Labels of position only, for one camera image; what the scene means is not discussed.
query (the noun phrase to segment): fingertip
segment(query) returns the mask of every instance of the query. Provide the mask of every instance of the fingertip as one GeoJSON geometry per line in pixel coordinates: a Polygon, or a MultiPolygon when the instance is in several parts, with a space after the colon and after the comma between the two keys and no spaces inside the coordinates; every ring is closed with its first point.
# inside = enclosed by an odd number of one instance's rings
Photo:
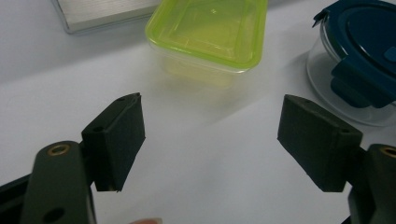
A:
{"type": "Polygon", "coordinates": [[[131,224],[163,224],[163,220],[159,217],[145,218],[145,219],[137,220],[131,224]]]}

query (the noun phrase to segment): yellow-green lid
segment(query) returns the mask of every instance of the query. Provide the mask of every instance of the yellow-green lid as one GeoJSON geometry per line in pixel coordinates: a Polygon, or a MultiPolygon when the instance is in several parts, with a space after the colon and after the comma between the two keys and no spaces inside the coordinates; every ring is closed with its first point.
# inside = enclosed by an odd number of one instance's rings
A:
{"type": "Polygon", "coordinates": [[[249,69],[262,57],[267,0],[162,0],[146,27],[160,48],[249,69]]]}

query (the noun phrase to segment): white table surface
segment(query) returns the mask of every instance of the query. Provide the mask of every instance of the white table surface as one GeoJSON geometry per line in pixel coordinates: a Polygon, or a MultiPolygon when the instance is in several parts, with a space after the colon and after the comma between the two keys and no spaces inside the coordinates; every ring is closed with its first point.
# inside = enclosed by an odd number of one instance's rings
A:
{"type": "MultiPolygon", "coordinates": [[[[141,92],[147,139],[122,192],[93,189],[98,223],[341,223],[347,195],[323,193],[276,140],[284,94],[323,105],[308,83],[312,18],[333,0],[270,0],[261,63],[227,90],[165,74],[148,19],[64,32],[50,0],[0,1],[0,185],[31,172],[51,143],[113,100],[141,92]]],[[[362,146],[396,146],[396,128],[349,122],[362,146]]]]}

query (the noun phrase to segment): glass food container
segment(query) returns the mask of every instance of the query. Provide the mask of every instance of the glass food container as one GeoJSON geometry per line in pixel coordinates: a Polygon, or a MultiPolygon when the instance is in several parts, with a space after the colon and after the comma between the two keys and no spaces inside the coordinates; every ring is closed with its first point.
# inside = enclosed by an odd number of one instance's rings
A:
{"type": "Polygon", "coordinates": [[[146,27],[170,74],[227,87],[262,57],[267,0],[162,0],[146,27]]]}
{"type": "Polygon", "coordinates": [[[340,0],[316,17],[320,35],[306,69],[338,113],[373,126],[396,123],[396,6],[340,0]]]}

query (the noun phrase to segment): container lid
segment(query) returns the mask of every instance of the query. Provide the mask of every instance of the container lid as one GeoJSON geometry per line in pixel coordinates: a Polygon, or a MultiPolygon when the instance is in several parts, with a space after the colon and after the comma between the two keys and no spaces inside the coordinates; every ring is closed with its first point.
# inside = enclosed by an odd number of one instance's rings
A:
{"type": "Polygon", "coordinates": [[[396,6],[340,0],[315,20],[323,21],[332,50],[341,58],[332,70],[332,90],[355,107],[396,101],[396,6]]]}
{"type": "Polygon", "coordinates": [[[267,0],[162,0],[146,27],[156,46],[249,69],[262,56],[267,0]]]}

